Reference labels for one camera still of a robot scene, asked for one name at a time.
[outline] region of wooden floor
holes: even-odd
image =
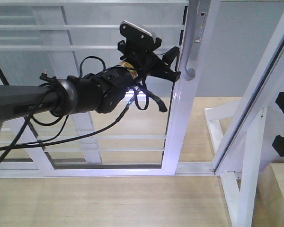
[[[0,227],[230,227],[217,177],[0,179]]]
[[[181,162],[212,161],[213,147],[205,119],[205,108],[214,108],[238,100],[240,97],[196,97],[190,115],[183,147]],[[227,130],[231,119],[220,121],[223,132]]]

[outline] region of black cable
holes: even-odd
[[[58,117],[58,119],[56,119],[55,121],[53,121],[51,123],[43,123],[43,122],[38,121],[34,116],[32,116],[33,121],[36,122],[39,125],[42,125],[42,126],[53,126],[56,123],[58,123],[59,121],[61,121],[62,118],[63,118],[63,116]]]
[[[127,105],[125,106],[124,110],[119,114],[119,116],[116,118],[116,120],[114,122],[112,122],[110,125],[102,128],[102,129],[100,129],[98,131],[95,131],[95,132],[92,132],[92,133],[89,133],[89,134],[86,134],[86,135],[77,136],[77,137],[73,137],[73,138],[69,138],[69,139],[65,139],[65,140],[59,140],[59,141],[50,142],[50,143],[32,144],[32,145],[15,145],[11,149],[46,147],[46,146],[51,146],[51,145],[56,145],[56,144],[61,144],[61,143],[67,143],[67,142],[71,142],[71,141],[75,141],[75,140],[80,140],[80,139],[83,139],[83,138],[90,137],[90,136],[96,135],[98,133],[101,133],[101,132],[103,132],[103,131],[113,127],[115,124],[117,124],[124,117],[125,113],[128,111],[129,106],[132,103],[132,100],[133,100],[133,98],[127,103]]]
[[[68,117],[69,117],[69,115],[66,116],[66,118],[65,118],[65,120],[63,122],[62,127],[60,128],[59,132],[54,137],[51,137],[50,139],[46,139],[46,140],[39,140],[39,141],[33,141],[33,142],[27,142],[27,143],[19,143],[19,144],[16,144],[16,146],[17,145],[29,145],[29,144],[35,144],[35,143],[45,143],[45,142],[54,140],[55,138],[60,136],[60,134],[62,133],[62,131],[63,131],[65,125],[66,125],[66,122],[68,120]]]
[[[83,61],[81,61],[81,63],[80,63],[80,75],[79,75],[79,78],[82,78],[82,75],[83,75],[83,72],[82,72],[82,65],[83,65],[84,61],[85,61],[86,59],[90,59],[90,58],[97,59],[97,60],[99,60],[100,62],[102,62],[102,65],[103,65],[103,70],[102,70],[102,71],[105,71],[105,70],[106,70],[105,62],[104,62],[101,58],[96,57],[96,56],[88,56],[88,57],[86,57],[85,59],[83,59]]]
[[[32,111],[29,113],[29,115],[27,116],[27,118],[25,119],[22,127],[20,128],[18,134],[15,136],[15,138],[13,139],[13,141],[10,143],[10,145],[6,148],[6,150],[3,152],[3,154],[1,154],[0,156],[0,163],[3,161],[3,159],[6,157],[6,155],[9,154],[9,152],[14,149],[15,144],[17,143],[17,141],[19,140],[19,138],[21,137],[22,133],[24,132],[24,129],[26,128],[27,124],[29,123],[29,120],[31,119],[31,117],[33,116],[34,112],[37,110],[38,106],[41,104],[41,102],[43,101],[43,99],[45,98],[45,96],[47,96],[47,94],[49,94],[50,92],[53,92],[53,90],[47,90],[46,92],[43,93],[40,101],[34,106],[34,108],[32,109]]]

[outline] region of robotic arm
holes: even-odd
[[[97,74],[68,76],[67,79],[49,78],[43,72],[40,79],[46,83],[41,87],[0,85],[0,129],[6,120],[27,116],[46,92],[48,94],[35,113],[50,111],[54,116],[62,117],[95,110],[106,114],[136,86],[157,102],[160,111],[167,111],[160,98],[147,90],[145,79],[152,75],[176,82],[180,72],[174,72],[170,66],[179,54],[179,48],[173,47],[161,60],[153,51],[161,46],[162,40],[153,33],[127,21],[121,23],[120,33],[126,41],[118,43],[123,56],[116,66]]]

